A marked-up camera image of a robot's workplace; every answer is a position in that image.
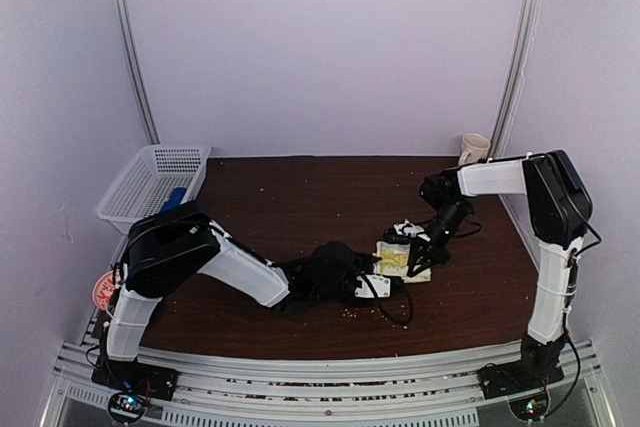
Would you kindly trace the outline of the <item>yellow green patterned towel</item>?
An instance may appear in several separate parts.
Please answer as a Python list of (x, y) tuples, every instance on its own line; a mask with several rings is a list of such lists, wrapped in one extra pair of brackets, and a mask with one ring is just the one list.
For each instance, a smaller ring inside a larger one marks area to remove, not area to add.
[(377, 258), (373, 272), (387, 277), (398, 277), (407, 284), (427, 283), (431, 281), (431, 270), (427, 269), (414, 277), (408, 276), (409, 245), (376, 243), (373, 255)]

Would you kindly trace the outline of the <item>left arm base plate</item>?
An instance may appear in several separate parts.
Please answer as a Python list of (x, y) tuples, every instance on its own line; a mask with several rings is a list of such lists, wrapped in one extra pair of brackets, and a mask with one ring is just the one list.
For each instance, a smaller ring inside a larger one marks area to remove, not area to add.
[(171, 401), (177, 387), (179, 372), (175, 369), (106, 359), (93, 369), (93, 383), (111, 389), (130, 392), (145, 399)]

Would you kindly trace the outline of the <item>blue towel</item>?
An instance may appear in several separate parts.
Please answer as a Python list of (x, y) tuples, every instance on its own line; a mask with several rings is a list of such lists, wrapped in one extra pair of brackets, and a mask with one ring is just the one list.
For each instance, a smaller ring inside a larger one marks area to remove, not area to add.
[(174, 188), (168, 198), (166, 199), (166, 201), (162, 204), (161, 208), (160, 208), (160, 212), (165, 212), (168, 210), (171, 210), (173, 208), (176, 208), (177, 206), (179, 206), (185, 196), (187, 192), (187, 189), (185, 187), (176, 187)]

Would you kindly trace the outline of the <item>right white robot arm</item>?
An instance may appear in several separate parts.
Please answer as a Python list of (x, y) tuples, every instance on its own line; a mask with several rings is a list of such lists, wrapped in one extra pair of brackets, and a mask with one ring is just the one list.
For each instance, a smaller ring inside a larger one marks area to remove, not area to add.
[(563, 150), (488, 160), (450, 168), (424, 179), (420, 196), (435, 211), (426, 223), (404, 221), (394, 234), (410, 245), (408, 275), (445, 264), (448, 242), (471, 214), (471, 198), (522, 195), (540, 248), (533, 312), (515, 362), (488, 365), (478, 375), (486, 387), (540, 388), (558, 378), (559, 355), (569, 340), (567, 321), (575, 295), (578, 259), (592, 229), (591, 198)]

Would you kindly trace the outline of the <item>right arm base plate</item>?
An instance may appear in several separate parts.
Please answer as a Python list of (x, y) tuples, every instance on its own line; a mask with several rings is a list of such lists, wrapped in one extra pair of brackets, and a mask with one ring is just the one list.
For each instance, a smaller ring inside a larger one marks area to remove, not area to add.
[(520, 361), (503, 364), (487, 364), (477, 371), (479, 385), (485, 399), (520, 394), (562, 381), (564, 372), (560, 366), (552, 366), (542, 373), (526, 371)]

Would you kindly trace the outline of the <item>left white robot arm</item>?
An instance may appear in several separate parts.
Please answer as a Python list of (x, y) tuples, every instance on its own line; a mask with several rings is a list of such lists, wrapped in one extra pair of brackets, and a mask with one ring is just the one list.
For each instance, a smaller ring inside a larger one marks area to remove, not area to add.
[(96, 372), (123, 391), (144, 380), (139, 346), (158, 304), (190, 278), (214, 278), (285, 315), (317, 304), (389, 297), (390, 282), (373, 271), (376, 259), (331, 241), (310, 255), (276, 263), (238, 241), (189, 201), (134, 223), (112, 278)]

